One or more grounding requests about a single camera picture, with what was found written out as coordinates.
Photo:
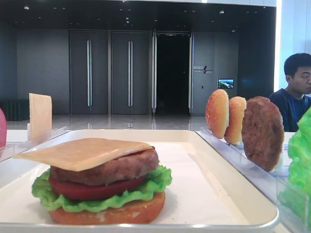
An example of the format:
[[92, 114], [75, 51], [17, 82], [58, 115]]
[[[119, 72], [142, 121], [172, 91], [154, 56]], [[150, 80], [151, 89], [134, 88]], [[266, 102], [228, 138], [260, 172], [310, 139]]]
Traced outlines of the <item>sesame top bun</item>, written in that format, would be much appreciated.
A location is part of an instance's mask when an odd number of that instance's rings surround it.
[[222, 139], [229, 126], [229, 96], [224, 90], [218, 89], [210, 95], [206, 105], [206, 121], [212, 134]]

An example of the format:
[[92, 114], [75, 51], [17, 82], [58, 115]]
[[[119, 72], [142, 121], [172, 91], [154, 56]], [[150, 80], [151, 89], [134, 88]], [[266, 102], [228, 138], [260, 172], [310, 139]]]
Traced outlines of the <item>meat patty in burger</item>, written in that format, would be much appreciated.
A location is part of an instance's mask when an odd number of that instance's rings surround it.
[[59, 181], [104, 185], [139, 178], [155, 170], [158, 164], [158, 154], [152, 147], [79, 172], [52, 166], [50, 174], [52, 178]]

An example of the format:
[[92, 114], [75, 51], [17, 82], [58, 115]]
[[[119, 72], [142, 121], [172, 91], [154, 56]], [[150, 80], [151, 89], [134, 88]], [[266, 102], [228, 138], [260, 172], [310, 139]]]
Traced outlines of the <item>lettuce leaf in burger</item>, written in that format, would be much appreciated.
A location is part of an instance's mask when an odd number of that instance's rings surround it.
[[172, 182], [172, 170], [159, 165], [156, 170], [147, 174], [145, 181], [134, 191], [124, 191], [121, 195], [114, 195], [103, 200], [70, 200], [63, 195], [57, 196], [48, 181], [50, 170], [46, 170], [37, 177], [32, 185], [32, 196], [40, 199], [41, 205], [48, 211], [63, 208], [66, 212], [99, 212], [108, 208], [121, 208], [136, 200], [148, 201], [156, 194], [165, 191]]

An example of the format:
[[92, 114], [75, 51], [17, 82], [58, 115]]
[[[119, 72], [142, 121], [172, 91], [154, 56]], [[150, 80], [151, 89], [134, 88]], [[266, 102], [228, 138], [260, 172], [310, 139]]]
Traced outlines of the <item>cheese slice in burger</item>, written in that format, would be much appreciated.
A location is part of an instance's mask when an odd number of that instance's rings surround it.
[[19, 153], [13, 158], [37, 161], [64, 170], [82, 171], [151, 148], [151, 145], [143, 142], [84, 138]]

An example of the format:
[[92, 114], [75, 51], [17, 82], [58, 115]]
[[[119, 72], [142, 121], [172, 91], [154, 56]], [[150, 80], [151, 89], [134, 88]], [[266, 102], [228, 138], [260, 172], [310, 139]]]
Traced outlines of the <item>standing meat patty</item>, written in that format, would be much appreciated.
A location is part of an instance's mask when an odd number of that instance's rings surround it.
[[246, 157], [263, 170], [271, 171], [279, 162], [284, 141], [283, 118], [268, 98], [256, 96], [247, 101], [242, 141]]

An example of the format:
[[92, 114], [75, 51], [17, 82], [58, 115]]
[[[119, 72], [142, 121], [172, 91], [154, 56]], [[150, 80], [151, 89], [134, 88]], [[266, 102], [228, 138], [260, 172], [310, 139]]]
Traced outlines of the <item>standing cheese slice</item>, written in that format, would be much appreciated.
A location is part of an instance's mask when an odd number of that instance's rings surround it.
[[52, 129], [52, 98], [47, 95], [29, 94], [30, 139], [46, 134]]

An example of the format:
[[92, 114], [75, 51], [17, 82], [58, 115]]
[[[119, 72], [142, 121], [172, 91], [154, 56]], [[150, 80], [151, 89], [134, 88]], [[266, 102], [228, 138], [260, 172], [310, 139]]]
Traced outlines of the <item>tomato slice in burger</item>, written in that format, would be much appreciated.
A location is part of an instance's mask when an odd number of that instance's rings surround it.
[[108, 185], [84, 185], [74, 182], [64, 182], [49, 177], [49, 183], [56, 195], [63, 195], [70, 200], [103, 200], [115, 195], [122, 195], [125, 191], [136, 190], [146, 176], [127, 181], [117, 181]]

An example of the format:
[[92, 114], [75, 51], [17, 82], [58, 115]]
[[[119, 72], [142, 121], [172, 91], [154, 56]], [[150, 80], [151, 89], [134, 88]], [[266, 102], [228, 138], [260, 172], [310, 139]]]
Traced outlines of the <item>standing red tomato slice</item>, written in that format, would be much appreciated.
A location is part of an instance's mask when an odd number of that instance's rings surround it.
[[6, 117], [0, 109], [0, 147], [5, 147], [7, 139], [7, 122]]

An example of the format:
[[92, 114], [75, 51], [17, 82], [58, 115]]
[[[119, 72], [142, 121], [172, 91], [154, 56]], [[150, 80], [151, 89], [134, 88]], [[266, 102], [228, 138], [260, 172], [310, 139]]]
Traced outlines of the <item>standing green lettuce leaf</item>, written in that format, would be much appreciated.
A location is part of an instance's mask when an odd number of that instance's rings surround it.
[[[308, 110], [298, 122], [298, 131], [289, 139], [289, 183], [311, 195], [311, 111]], [[305, 218], [306, 207], [311, 213], [311, 200], [286, 188], [279, 194], [279, 201], [300, 218]]]

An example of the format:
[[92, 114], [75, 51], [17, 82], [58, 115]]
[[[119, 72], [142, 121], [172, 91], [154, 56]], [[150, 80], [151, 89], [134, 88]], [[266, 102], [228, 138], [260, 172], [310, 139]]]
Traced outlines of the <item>standing spare bun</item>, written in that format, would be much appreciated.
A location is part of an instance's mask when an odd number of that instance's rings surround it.
[[227, 143], [236, 145], [242, 139], [242, 120], [246, 109], [246, 99], [235, 96], [229, 100], [229, 126], [224, 138]]

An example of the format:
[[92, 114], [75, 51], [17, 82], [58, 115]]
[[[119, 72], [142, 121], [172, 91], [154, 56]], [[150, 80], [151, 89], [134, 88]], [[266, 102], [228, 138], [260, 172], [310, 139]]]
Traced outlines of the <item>bottom bun in burger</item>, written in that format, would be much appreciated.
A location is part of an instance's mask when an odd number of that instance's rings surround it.
[[52, 220], [65, 225], [147, 224], [155, 220], [165, 204], [165, 192], [155, 193], [149, 201], [136, 200], [121, 208], [99, 212], [66, 212], [62, 208], [49, 211]]

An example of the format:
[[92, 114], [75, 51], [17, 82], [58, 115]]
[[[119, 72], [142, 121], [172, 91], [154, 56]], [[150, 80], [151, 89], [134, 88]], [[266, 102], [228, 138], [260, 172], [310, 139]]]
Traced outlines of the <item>seated man in blue shirt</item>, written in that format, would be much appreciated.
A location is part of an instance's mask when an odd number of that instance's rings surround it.
[[269, 99], [278, 108], [286, 132], [296, 132], [297, 123], [311, 106], [311, 55], [296, 53], [284, 63], [286, 88], [272, 93]]

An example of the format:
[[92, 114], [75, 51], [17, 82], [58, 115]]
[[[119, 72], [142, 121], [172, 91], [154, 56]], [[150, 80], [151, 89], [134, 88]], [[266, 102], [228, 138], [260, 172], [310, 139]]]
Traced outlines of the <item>small wall screen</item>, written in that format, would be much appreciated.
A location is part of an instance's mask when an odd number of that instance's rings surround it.
[[234, 79], [218, 79], [217, 87], [219, 89], [233, 89]]

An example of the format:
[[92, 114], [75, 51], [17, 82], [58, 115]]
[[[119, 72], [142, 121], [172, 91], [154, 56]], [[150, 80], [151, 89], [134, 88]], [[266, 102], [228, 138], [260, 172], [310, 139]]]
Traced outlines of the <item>long clear rail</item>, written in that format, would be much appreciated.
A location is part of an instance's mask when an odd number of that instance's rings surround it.
[[266, 172], [246, 158], [243, 144], [229, 145], [204, 128], [197, 133], [277, 206], [283, 226], [292, 233], [311, 231], [311, 199], [288, 180], [287, 143], [283, 146], [279, 164], [274, 170]]
[[30, 139], [24, 142], [8, 142], [5, 147], [0, 149], [0, 161], [5, 161], [11, 158], [13, 155], [23, 153], [27, 150], [30, 150], [36, 146], [39, 146], [42, 143], [50, 141], [60, 135], [63, 135], [68, 131], [67, 126], [59, 128], [59, 129], [52, 129], [48, 133], [36, 137], [34, 139]]

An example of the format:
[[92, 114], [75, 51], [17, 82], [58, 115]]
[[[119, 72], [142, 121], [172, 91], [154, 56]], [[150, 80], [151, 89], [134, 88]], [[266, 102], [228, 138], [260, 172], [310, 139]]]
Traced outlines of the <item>left long clear rail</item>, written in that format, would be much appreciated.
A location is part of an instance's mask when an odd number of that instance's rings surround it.
[[13, 155], [23, 153], [27, 150], [30, 150], [36, 146], [39, 146], [42, 143], [50, 141], [60, 135], [63, 135], [68, 131], [67, 126], [59, 128], [59, 129], [52, 129], [48, 133], [36, 137], [34, 139], [30, 139], [24, 142], [8, 142], [5, 147], [0, 149], [0, 161], [5, 161], [11, 158]]

